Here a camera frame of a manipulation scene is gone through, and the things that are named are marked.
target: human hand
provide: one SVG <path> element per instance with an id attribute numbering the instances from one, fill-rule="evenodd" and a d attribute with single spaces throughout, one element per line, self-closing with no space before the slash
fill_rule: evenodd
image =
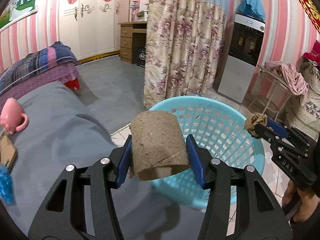
<path id="1" fill-rule="evenodd" d="M 282 198 L 282 205 L 287 205 L 291 201 L 296 191 L 298 191 L 298 194 L 302 200 L 302 205 L 300 206 L 298 213 L 293 217 L 293 221 L 304 222 L 316 210 L 320 199 L 314 193 L 313 189 L 309 188 L 306 191 L 302 191 L 290 180 Z"/>

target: plaid blanket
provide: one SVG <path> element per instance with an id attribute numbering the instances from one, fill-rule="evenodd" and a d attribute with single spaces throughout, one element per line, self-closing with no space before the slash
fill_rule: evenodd
<path id="1" fill-rule="evenodd" d="M 70 47 L 63 45 L 61 41 L 36 53 L 28 54 L 0 74 L 0 96 L 15 85 L 65 62 L 80 65 Z"/>

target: blue gripper pad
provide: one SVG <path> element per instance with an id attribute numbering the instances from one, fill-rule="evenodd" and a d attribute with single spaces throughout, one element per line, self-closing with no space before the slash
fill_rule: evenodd
<path id="1" fill-rule="evenodd" d="M 192 134 L 189 134 L 186 139 L 187 153 L 189 155 L 191 168 L 196 178 L 197 184 L 204 188 L 204 167 L 198 156 L 197 149 L 199 148 Z"/>
<path id="2" fill-rule="evenodd" d="M 274 121 L 271 121 L 270 119 L 268 119 L 267 127 L 271 131 L 273 131 L 277 136 L 279 136 L 280 138 L 288 138 L 288 136 L 289 136 L 286 128 L 277 124 Z"/>
<path id="3" fill-rule="evenodd" d="M 129 135 L 124 146 L 122 147 L 124 148 L 124 152 L 122 154 L 122 157 L 117 167 L 117 176 L 116 176 L 115 184 L 118 188 L 122 185 L 122 183 L 124 183 L 129 170 L 130 159 L 131 159 L 131 144 L 132 144 L 131 135 Z"/>

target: grey floor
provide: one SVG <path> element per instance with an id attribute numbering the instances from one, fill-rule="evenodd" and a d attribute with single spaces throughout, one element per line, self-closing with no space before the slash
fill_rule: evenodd
<path id="1" fill-rule="evenodd" d="M 131 122 L 143 107 L 144 68 L 120 60 L 118 55 L 77 67 L 79 99 L 109 133 Z"/>

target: desk drawer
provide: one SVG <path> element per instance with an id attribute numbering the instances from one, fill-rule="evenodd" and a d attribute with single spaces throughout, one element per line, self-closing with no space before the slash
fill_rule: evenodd
<path id="1" fill-rule="evenodd" d="M 120 47 L 131 49 L 132 38 L 121 37 L 120 43 L 121 43 Z"/>
<path id="2" fill-rule="evenodd" d="M 132 51 L 131 51 L 131 49 L 126 49 L 126 48 L 122 48 L 121 47 L 120 48 L 120 56 L 131 60 L 132 59 Z"/>
<path id="3" fill-rule="evenodd" d="M 132 37 L 132 27 L 121 27 L 121 37 Z"/>

